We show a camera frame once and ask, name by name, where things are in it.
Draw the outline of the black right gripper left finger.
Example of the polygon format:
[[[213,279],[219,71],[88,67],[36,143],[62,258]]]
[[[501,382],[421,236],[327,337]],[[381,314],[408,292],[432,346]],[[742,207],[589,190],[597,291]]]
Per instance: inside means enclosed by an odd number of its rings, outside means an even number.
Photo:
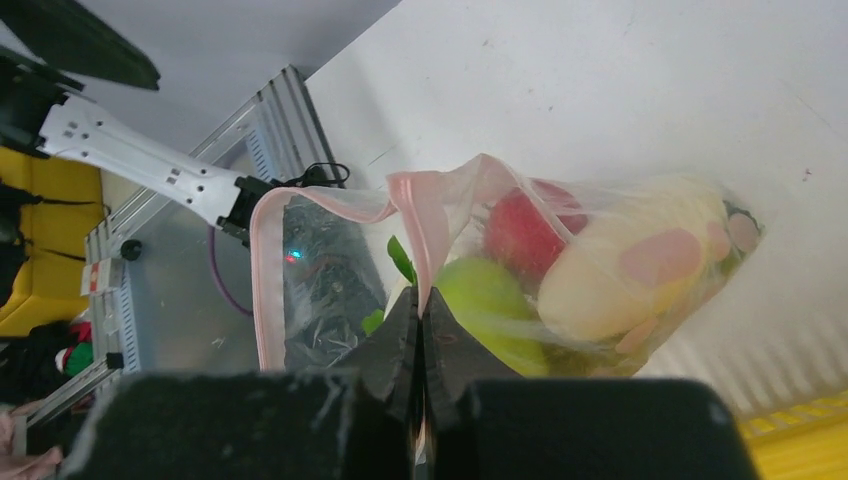
[[[418,296],[328,368],[132,374],[88,415],[64,479],[406,479]]]

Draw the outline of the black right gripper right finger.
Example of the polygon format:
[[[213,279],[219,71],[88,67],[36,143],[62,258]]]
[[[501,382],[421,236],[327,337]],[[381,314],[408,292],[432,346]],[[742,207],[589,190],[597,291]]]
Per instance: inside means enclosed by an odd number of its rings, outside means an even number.
[[[754,479],[728,408],[690,380],[531,379],[432,291],[421,320],[438,479]]]

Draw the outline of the green toy apple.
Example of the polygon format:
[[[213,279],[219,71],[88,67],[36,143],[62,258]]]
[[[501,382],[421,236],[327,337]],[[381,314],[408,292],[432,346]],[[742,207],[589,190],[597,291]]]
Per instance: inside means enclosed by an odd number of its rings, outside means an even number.
[[[498,360],[525,377],[549,373],[543,325],[509,270],[486,258],[459,258],[434,286],[457,323]]]

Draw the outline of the clear pink zip top bag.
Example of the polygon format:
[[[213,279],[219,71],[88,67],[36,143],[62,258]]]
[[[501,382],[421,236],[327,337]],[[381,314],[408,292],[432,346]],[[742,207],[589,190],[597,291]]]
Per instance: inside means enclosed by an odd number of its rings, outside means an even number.
[[[381,190],[277,187],[251,219],[264,370],[329,367],[440,297],[462,334],[525,377],[630,376],[758,247],[723,185],[529,178],[480,154]]]

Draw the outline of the red toy bell pepper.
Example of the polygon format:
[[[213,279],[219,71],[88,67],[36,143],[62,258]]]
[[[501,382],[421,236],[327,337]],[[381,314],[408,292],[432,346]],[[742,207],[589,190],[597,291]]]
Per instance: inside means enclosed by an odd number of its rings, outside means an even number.
[[[567,190],[542,180],[534,180],[532,187],[570,233],[578,234],[585,228],[588,218]],[[483,234],[485,253],[530,285],[542,280],[566,246],[567,241],[518,188],[490,210]]]

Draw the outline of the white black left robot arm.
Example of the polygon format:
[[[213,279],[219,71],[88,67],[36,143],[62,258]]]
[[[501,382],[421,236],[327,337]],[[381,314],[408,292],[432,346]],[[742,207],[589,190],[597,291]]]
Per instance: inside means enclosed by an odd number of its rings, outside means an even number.
[[[161,75],[133,43],[77,1],[4,1],[1,22],[31,52],[1,49],[1,144],[91,165],[173,200],[250,243],[271,184],[205,164],[129,128],[77,76],[156,91]]]

